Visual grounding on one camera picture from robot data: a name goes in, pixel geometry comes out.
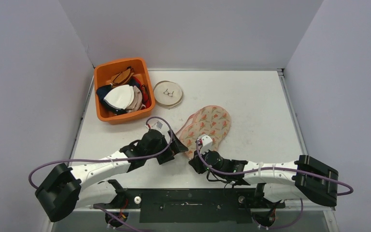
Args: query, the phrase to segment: black metal base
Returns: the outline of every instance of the black metal base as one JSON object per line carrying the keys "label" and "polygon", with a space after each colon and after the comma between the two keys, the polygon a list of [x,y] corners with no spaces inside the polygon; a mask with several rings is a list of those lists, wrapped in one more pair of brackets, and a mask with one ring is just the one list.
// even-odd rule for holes
{"label": "black metal base", "polygon": [[[127,189],[126,209],[141,209],[140,223],[190,223],[235,221],[252,223],[246,209],[270,209],[273,203],[255,196],[255,188],[205,188],[205,189]],[[142,202],[134,203],[140,196]],[[116,209],[124,205],[125,198],[104,204],[106,209]]]}

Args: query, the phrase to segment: red wire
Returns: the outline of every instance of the red wire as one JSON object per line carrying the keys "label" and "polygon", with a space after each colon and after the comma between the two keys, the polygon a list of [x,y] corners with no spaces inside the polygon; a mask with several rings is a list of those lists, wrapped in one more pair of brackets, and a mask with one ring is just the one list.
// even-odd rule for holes
{"label": "red wire", "polygon": [[120,208],[120,216],[123,216],[122,210],[125,209],[128,205],[128,199],[126,199],[126,204],[123,206],[123,208]]}

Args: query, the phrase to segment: white cable connector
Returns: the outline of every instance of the white cable connector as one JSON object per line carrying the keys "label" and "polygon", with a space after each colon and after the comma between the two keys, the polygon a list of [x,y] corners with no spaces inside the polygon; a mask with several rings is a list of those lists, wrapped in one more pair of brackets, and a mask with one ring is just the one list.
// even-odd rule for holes
{"label": "white cable connector", "polygon": [[274,178],[275,178],[275,163],[272,164],[272,173],[274,174]]}
{"label": "white cable connector", "polygon": [[258,165],[258,176],[261,177],[261,168],[264,166],[264,162],[260,162]]}
{"label": "white cable connector", "polygon": [[198,140],[201,139],[201,148],[200,148],[200,153],[202,155],[204,155],[206,152],[208,152],[209,150],[211,150],[211,146],[213,145],[213,139],[208,136],[208,135],[200,135],[198,137]]}
{"label": "white cable connector", "polygon": [[157,130],[159,132],[161,132],[161,128],[163,128],[163,124],[160,121],[157,121],[153,125],[146,124],[145,126],[146,126],[147,129],[154,129],[154,130]]}
{"label": "white cable connector", "polygon": [[110,162],[112,162],[112,164],[114,164],[115,161],[113,160],[113,158],[110,158],[109,156],[106,157],[106,158],[108,158],[110,160]]}

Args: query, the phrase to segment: cable tie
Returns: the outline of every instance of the cable tie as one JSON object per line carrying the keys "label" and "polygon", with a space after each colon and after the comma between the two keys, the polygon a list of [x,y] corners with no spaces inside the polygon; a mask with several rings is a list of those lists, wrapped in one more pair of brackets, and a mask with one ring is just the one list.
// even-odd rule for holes
{"label": "cable tie", "polygon": [[275,163],[272,164],[272,173],[274,174],[274,178],[275,178]]}
{"label": "cable tie", "polygon": [[264,166],[264,162],[260,162],[258,166],[258,176],[261,177],[261,168]]}
{"label": "cable tie", "polygon": [[111,157],[106,157],[106,158],[108,158],[108,159],[110,160],[110,162],[112,163],[112,165],[114,164],[114,162],[116,162],[116,161],[114,161],[114,159],[111,158]]}

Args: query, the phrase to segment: white table surface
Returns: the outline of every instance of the white table surface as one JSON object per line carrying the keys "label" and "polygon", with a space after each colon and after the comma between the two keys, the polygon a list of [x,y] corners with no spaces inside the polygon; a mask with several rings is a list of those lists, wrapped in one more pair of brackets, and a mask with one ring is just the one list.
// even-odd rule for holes
{"label": "white table surface", "polygon": [[[163,80],[178,83],[183,102],[174,109],[155,106],[152,115],[166,119],[174,131],[206,105],[219,105],[231,116],[231,129],[218,152],[227,159],[287,162],[301,155],[285,95],[276,71],[150,71],[152,85]],[[101,159],[147,132],[145,119],[120,125],[101,122],[92,91],[78,141],[75,159]],[[124,188],[222,188],[197,174],[182,154],[159,165],[156,159],[127,174],[111,177]]]}

